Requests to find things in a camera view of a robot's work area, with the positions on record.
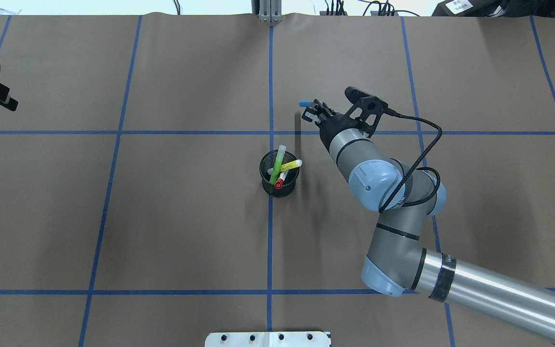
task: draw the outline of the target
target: metal plate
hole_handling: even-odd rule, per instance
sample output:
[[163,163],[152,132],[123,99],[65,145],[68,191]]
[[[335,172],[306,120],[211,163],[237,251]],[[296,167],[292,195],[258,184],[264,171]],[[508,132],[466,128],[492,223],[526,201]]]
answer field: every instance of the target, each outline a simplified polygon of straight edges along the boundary
[[211,333],[205,347],[330,347],[330,332]]

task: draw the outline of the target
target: black band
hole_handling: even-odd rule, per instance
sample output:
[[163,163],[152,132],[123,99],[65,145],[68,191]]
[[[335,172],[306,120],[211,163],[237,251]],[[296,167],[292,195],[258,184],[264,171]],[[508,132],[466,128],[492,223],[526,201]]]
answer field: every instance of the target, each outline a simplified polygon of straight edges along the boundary
[[419,284],[419,279],[421,278],[421,272],[423,272],[423,265],[425,264],[425,256],[427,255],[427,250],[423,248],[421,251],[421,259],[419,259],[419,268],[417,268],[417,274],[414,275],[414,281],[412,281],[411,290],[415,290]]
[[444,303],[451,290],[453,279],[455,277],[455,266],[457,259],[450,254],[442,254],[442,266],[438,272],[438,278],[434,285],[434,290],[429,296],[430,299]]
[[320,124],[316,123],[316,125],[320,130],[320,141],[328,151],[331,146],[331,141],[333,141],[333,138],[335,138],[337,134],[344,130],[357,129],[359,122],[339,112],[333,114],[332,110],[329,110],[325,104],[323,104],[321,108],[324,120],[322,120]]
[[403,237],[405,237],[405,238],[407,238],[407,239],[412,239],[412,240],[414,240],[414,241],[419,241],[419,237],[418,237],[417,235],[410,234],[410,233],[407,233],[407,232],[405,232],[405,231],[398,230],[398,229],[396,229],[396,228],[388,227],[388,226],[385,226],[384,224],[377,223],[377,224],[376,224],[376,227],[379,228],[379,229],[386,230],[386,231],[388,231],[388,232],[390,232],[390,233],[394,233],[394,234],[403,236]]
[[337,156],[335,156],[335,165],[337,165],[337,161],[340,160],[340,154],[342,153],[342,151],[346,147],[352,145],[354,142],[357,142],[357,141],[369,141],[369,140],[366,139],[366,138],[355,138],[354,140],[348,141],[348,143],[346,143],[346,145],[343,145],[342,148],[340,148],[340,150],[337,152]]

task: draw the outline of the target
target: red marker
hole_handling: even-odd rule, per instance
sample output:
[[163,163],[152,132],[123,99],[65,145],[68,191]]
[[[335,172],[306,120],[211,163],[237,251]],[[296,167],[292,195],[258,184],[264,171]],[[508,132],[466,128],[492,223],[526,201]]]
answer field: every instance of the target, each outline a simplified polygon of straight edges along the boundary
[[284,186],[284,180],[286,180],[286,175],[288,175],[288,170],[279,173],[279,177],[277,178],[275,184],[276,189],[282,189]]

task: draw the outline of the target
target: white paper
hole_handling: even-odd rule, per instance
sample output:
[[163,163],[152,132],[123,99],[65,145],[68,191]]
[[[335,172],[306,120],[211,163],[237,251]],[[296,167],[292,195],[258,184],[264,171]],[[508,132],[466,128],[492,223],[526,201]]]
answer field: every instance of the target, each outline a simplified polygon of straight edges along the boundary
[[0,0],[0,15],[15,15],[15,14],[19,14],[21,9],[18,9],[18,7],[15,7],[13,5],[13,2],[8,1],[7,3],[4,3],[4,1]]
[[458,14],[466,11],[467,9],[472,9],[472,4],[469,0],[454,0],[452,2],[447,2],[447,8],[453,14]]

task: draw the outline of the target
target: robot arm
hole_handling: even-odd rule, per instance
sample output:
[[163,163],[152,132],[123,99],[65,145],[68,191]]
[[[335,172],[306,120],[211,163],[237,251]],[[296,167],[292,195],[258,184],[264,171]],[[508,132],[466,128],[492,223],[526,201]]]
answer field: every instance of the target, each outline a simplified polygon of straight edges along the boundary
[[[445,204],[445,187],[438,175],[434,178],[414,171],[383,154],[369,140],[382,114],[401,115],[378,97],[356,88],[346,88],[345,94],[353,104],[345,115],[315,100],[303,102],[307,107],[302,118],[319,127],[321,141],[353,195],[367,209],[380,212],[361,274],[364,283],[390,296],[400,296],[405,288],[417,290],[430,299],[475,310],[555,344],[554,292],[419,246],[425,219]],[[350,118],[357,108],[361,116]],[[372,115],[375,119],[369,125],[366,121]]]

